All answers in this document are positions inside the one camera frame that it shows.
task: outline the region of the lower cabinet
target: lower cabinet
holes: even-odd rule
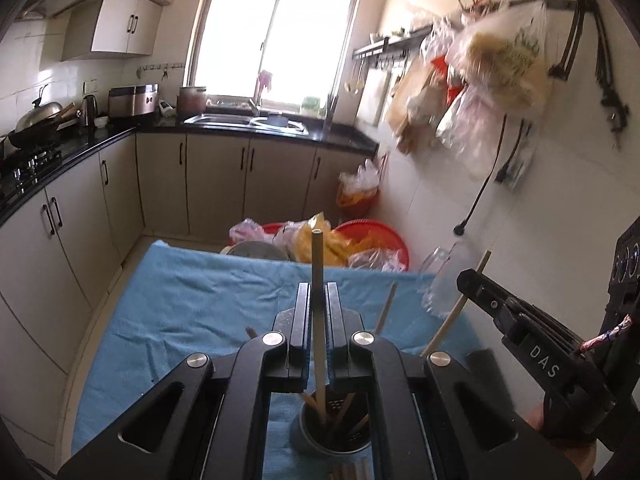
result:
[[[242,221],[249,139],[187,135],[187,194],[191,235],[225,242]]]
[[[356,173],[358,167],[364,164],[365,155],[358,153],[337,152],[326,148],[318,148],[309,180],[306,194],[304,218],[311,218],[319,212],[324,212],[324,218],[331,222],[332,227],[340,221],[340,208],[335,203],[338,195],[341,173]]]
[[[0,298],[0,412],[9,423],[53,446],[66,374],[38,348],[14,314]],[[60,330],[46,308],[42,314],[51,322],[51,332]]]
[[[2,298],[40,348],[69,372],[91,309],[56,235],[44,190],[2,225],[0,254]],[[3,358],[16,355],[3,352]]]
[[[122,261],[144,227],[136,172],[136,136],[100,150],[100,170],[111,233]]]
[[[252,139],[244,190],[244,216],[258,224],[303,219],[316,148]]]
[[[102,193],[98,153],[63,173],[46,191],[66,257],[95,308],[120,266]]]
[[[138,181],[145,227],[160,235],[187,235],[185,134],[136,134]]]

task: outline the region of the silver screw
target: silver screw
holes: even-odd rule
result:
[[[429,359],[436,366],[447,366],[451,362],[451,357],[446,352],[434,352]]]
[[[200,368],[201,366],[204,366],[208,360],[209,358],[206,355],[196,352],[195,354],[191,354],[187,357],[187,364],[191,368]]]
[[[370,345],[373,343],[374,337],[369,332],[356,332],[353,334],[353,341],[362,346]]]
[[[280,332],[267,332],[262,336],[265,345],[276,346],[284,341],[284,336]]]

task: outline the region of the cabinet handle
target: cabinet handle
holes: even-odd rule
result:
[[[104,160],[102,162],[102,165],[104,166],[104,185],[108,186],[109,185],[109,168],[107,168],[107,161]]]
[[[51,231],[49,231],[49,236],[53,236],[54,234],[56,234],[56,230],[53,227],[53,220],[51,219],[51,215],[49,214],[49,208],[47,207],[46,204],[42,206],[42,208],[44,209],[44,212],[47,214],[47,218],[49,219],[49,225],[51,226]]]
[[[316,174],[314,175],[314,180],[318,179],[318,171],[320,170],[320,161],[322,158],[318,157],[318,165],[316,166]]]
[[[58,227],[62,227],[62,216],[60,216],[60,209],[58,208],[58,201],[56,197],[51,198],[51,203],[56,206],[56,213],[58,213]]]

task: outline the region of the countertop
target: countertop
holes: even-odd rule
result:
[[[292,118],[305,123],[308,135],[264,132],[250,126],[199,126],[184,124],[175,118],[147,119],[143,124],[107,124],[104,128],[79,128],[71,126],[60,131],[60,151],[62,155],[38,174],[37,182],[24,189],[17,189],[12,171],[7,171],[9,160],[0,162],[0,226],[6,222],[27,200],[40,192],[61,174],[85,160],[104,147],[136,132],[145,133],[196,133],[204,135],[229,134],[247,138],[265,138],[282,142],[295,142],[344,152],[376,155],[378,144],[353,126],[334,124],[327,133],[322,132],[322,121],[306,118]]]

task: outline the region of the rice cooker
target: rice cooker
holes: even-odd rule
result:
[[[158,84],[121,86],[109,90],[110,119],[151,114],[158,104]]]

